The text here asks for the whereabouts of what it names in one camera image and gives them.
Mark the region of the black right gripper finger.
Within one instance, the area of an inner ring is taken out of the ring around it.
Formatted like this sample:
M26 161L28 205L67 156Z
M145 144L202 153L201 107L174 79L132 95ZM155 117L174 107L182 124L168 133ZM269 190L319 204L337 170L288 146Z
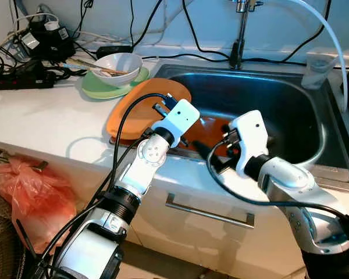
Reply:
M211 146L206 145L201 141L192 141L191 146L193 146L195 151L198 152L199 156L201 156L203 160L207 160L209 164L217 163L217 157L215 157L215 155L209 157L209 154L212 151Z

